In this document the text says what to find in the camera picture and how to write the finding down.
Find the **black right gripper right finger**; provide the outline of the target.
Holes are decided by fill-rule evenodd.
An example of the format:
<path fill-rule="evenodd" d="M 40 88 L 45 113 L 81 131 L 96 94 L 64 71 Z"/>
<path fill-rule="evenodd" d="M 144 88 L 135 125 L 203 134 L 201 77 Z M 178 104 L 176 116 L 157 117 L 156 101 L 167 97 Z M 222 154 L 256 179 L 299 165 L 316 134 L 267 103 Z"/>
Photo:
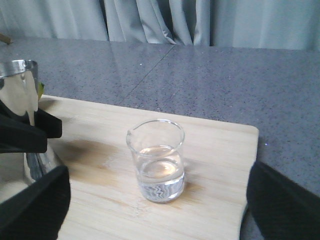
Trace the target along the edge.
<path fill-rule="evenodd" d="M 320 238 L 320 198 L 261 161 L 250 170 L 246 198 L 264 239 Z"/>

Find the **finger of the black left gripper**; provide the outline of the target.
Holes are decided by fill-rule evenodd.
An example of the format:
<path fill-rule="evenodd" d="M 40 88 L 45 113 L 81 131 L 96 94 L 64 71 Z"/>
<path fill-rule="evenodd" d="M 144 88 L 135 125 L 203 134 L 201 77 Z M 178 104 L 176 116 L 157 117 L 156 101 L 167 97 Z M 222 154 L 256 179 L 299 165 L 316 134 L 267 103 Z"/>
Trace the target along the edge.
<path fill-rule="evenodd" d="M 48 139 L 62 137 L 62 121 L 40 108 L 35 115 L 35 127 L 45 132 Z"/>
<path fill-rule="evenodd" d="M 18 109 L 7 103 L 0 103 L 0 152 L 46 152 L 47 134 L 36 126 L 38 102 L 23 104 Z"/>

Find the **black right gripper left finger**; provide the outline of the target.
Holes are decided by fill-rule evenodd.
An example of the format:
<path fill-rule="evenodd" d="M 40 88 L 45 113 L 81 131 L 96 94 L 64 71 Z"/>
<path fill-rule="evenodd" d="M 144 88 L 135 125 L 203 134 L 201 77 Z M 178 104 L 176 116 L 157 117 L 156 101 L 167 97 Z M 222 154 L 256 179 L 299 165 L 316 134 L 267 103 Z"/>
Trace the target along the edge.
<path fill-rule="evenodd" d="M 70 201 L 69 170 L 58 166 L 0 204 L 0 238 L 56 240 Z"/>

